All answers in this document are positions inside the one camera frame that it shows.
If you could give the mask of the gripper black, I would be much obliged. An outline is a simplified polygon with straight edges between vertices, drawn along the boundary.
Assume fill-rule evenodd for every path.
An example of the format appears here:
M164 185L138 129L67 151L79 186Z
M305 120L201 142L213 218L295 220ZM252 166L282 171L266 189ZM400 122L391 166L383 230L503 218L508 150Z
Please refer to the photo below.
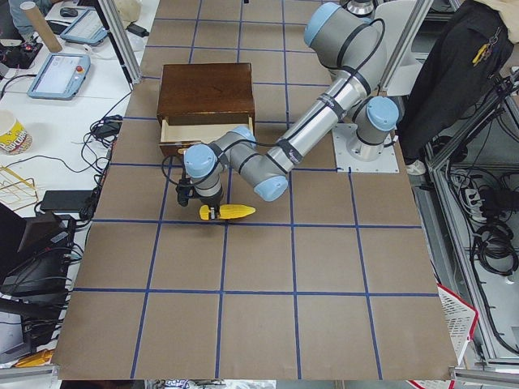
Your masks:
M223 199L223 194L224 192L221 188L218 192L209 196L201 195L195 191L195 197L199 199L202 204L208 206L208 218L210 220L221 218L221 201Z

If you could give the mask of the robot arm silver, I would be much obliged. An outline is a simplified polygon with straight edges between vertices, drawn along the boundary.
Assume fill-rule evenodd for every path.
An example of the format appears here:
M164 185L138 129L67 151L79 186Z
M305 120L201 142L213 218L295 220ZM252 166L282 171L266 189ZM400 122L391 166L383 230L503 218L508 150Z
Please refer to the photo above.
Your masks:
M356 17L335 2L316 9L305 27L304 41L330 72L331 83L265 153L257 151L259 143L245 125L187 149L184 167L193 194L202 203L202 220L237 219L254 211L222 203L221 174L227 169L238 173L262 200L278 199L288 187L289 172L344 118L357 126L353 156L368 160L372 148L384 147L388 133L397 126L399 109L374 91L405 25L402 12L389 11L398 4L386 2L372 20Z

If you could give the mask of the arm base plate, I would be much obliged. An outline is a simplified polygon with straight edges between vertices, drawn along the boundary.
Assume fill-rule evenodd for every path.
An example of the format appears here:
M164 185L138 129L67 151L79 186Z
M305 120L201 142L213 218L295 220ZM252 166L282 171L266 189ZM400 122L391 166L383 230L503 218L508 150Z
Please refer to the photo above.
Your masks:
M332 129L339 173L399 173L396 153L387 134L382 144L371 146L357 137L355 124L341 123Z

